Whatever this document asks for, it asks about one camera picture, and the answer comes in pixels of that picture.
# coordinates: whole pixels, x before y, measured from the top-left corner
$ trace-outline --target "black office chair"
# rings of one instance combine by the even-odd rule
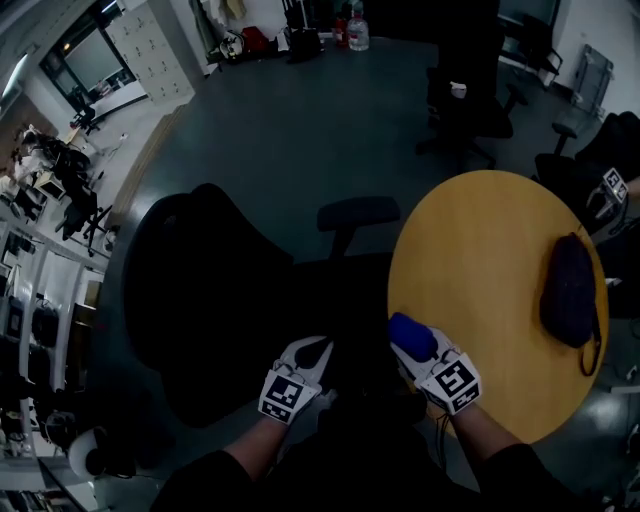
[[[100,222],[109,214],[111,206],[101,208],[98,206],[96,193],[87,187],[86,180],[78,175],[73,168],[65,163],[64,157],[58,157],[53,166],[53,173],[62,183],[65,193],[71,199],[71,203],[64,210],[64,218],[55,228],[57,233],[62,229],[62,239],[68,240],[75,233],[82,230],[85,224],[89,224],[84,230],[83,237],[87,240],[86,247],[89,257],[93,257],[93,238],[96,230],[106,233]]]
[[[98,122],[95,119],[96,111],[87,104],[79,89],[74,89],[69,97],[69,102],[77,112],[70,123],[71,128],[80,127],[87,135],[89,135],[93,130],[100,131]]]
[[[609,286],[611,318],[640,317],[640,221],[596,246],[604,275],[621,282]]]
[[[337,233],[331,258],[293,264],[214,185],[158,201],[129,247],[122,302],[134,352],[161,373],[175,414],[202,427],[257,398],[282,350],[312,335],[336,342],[325,377],[344,377],[328,387],[397,375],[386,338],[391,254],[344,251],[357,226],[399,217],[384,197],[326,206],[318,228]]]
[[[489,160],[488,168],[495,168],[495,158],[475,143],[475,137],[510,138],[509,113],[516,103],[527,105],[511,84],[507,85],[510,96],[504,107],[495,97],[498,57],[504,42],[498,7],[497,0],[465,0],[456,2],[455,9],[449,8],[454,12],[442,19],[438,67],[427,70],[429,126],[438,130],[438,136],[417,144],[416,154],[449,147],[457,154],[459,172],[465,151],[483,156]],[[466,85],[464,99],[452,95],[451,82]]]
[[[571,208],[589,233],[595,233],[619,213],[616,209],[595,219],[587,208],[589,195],[604,173],[615,167],[625,181],[640,174],[640,119],[632,112],[609,114],[593,140],[574,158],[563,156],[562,150],[569,138],[577,137],[576,132],[560,123],[552,127],[560,138],[552,154],[536,156],[538,181]]]
[[[553,29],[538,18],[534,18],[528,14],[522,17],[522,26],[520,27],[517,38],[518,52],[524,57],[524,65],[527,68],[536,71],[547,71],[555,78],[560,74],[560,68],[564,62],[560,54],[554,50],[552,46]],[[558,60],[558,64],[554,65],[549,60],[549,55],[554,54]],[[514,73],[518,77],[522,77],[526,73],[523,70],[516,70]]]

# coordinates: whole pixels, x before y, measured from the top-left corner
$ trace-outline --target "dark pouch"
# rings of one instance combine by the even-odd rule
[[[592,368],[595,372],[602,339],[596,310],[596,283],[589,251],[575,233],[561,237],[553,248],[549,273],[540,299],[542,325],[558,340],[580,348],[594,337],[596,353]]]

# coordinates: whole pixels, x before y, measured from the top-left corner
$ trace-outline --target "floor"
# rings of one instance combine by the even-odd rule
[[[99,124],[100,131],[91,133],[89,136],[91,144],[100,152],[96,153],[92,149],[87,152],[84,148],[81,149],[91,158],[92,166],[88,172],[95,180],[93,190],[98,196],[98,206],[107,208],[113,204],[136,158],[162,117],[184,102],[185,100],[173,101],[156,106],[151,100],[145,99],[110,114],[104,122]],[[55,232],[56,226],[64,218],[64,210],[68,204],[68,198],[63,198],[60,203],[49,199],[38,219],[37,229],[68,249],[87,256],[86,248],[73,240],[63,241],[62,232]],[[96,231],[93,247],[99,252],[104,251],[103,237],[103,233]],[[74,238],[84,241],[81,233],[76,233]],[[103,252],[103,254],[107,257],[96,253],[94,258],[96,262],[106,265],[108,253]]]
[[[130,218],[123,225],[105,276],[89,375],[94,388],[146,389],[150,398],[131,419],[141,472],[153,478],[96,482],[101,505],[115,510],[148,508],[162,479],[177,467],[233,440],[257,418],[255,403],[205,429],[189,429],[168,409],[157,374],[139,363],[127,341],[121,310],[120,275],[128,244],[148,208],[159,198],[192,190],[203,182],[220,185],[246,217],[297,261],[326,258],[331,237],[316,231],[322,205],[358,195],[393,196],[403,220],[436,185],[455,174],[447,155],[416,157],[414,145],[432,133],[426,125],[425,68],[436,63],[431,45],[372,40],[368,52],[331,49],[290,66],[284,60],[225,67],[205,82],[140,185]],[[498,97],[506,100],[507,67],[499,72]],[[524,85],[529,107],[516,107],[510,140],[478,142],[497,155],[498,168],[530,176],[534,157],[553,150],[551,123],[570,120],[578,128],[565,154],[573,154],[597,130],[553,93]],[[470,157],[468,169],[481,169]],[[357,232],[351,253],[391,251],[403,221]],[[634,397],[606,392],[638,361],[640,349],[626,322],[612,322],[607,366],[585,403],[557,432],[534,448],[545,466],[577,493],[617,492],[634,463],[625,455],[630,426],[640,419]],[[309,410],[294,425],[288,443],[313,432]],[[433,424],[418,426],[433,443]],[[167,440],[173,439],[173,446]],[[458,442],[448,437],[450,476],[476,483]]]

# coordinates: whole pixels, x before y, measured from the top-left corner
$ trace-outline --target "round wooden table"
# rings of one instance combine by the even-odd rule
[[[431,191],[402,229],[389,275],[389,315],[441,329],[482,377],[480,405],[526,443],[562,425],[593,377],[581,350],[540,323],[539,302],[556,240],[577,232],[591,253],[603,359],[609,332],[602,265],[560,199],[522,176],[476,171]],[[585,345],[585,362],[594,342]]]

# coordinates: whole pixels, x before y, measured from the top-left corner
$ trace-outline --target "metal rack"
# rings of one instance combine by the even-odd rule
[[[0,222],[5,229],[0,236],[0,261],[3,261],[7,242],[13,233],[27,241],[33,251],[24,253],[14,270],[14,294],[22,303],[22,324],[19,338],[18,371],[28,379],[29,355],[32,343],[33,314],[37,294],[42,293],[58,314],[56,343],[45,348],[49,354],[50,385],[53,390],[64,388],[67,347],[74,306],[87,272],[104,274],[105,267],[85,258],[39,233],[23,220],[16,219],[9,208],[0,203]],[[0,488],[11,490],[44,489],[38,465],[34,430],[31,424],[30,400],[20,401],[22,431],[29,450],[26,456],[0,459]]]

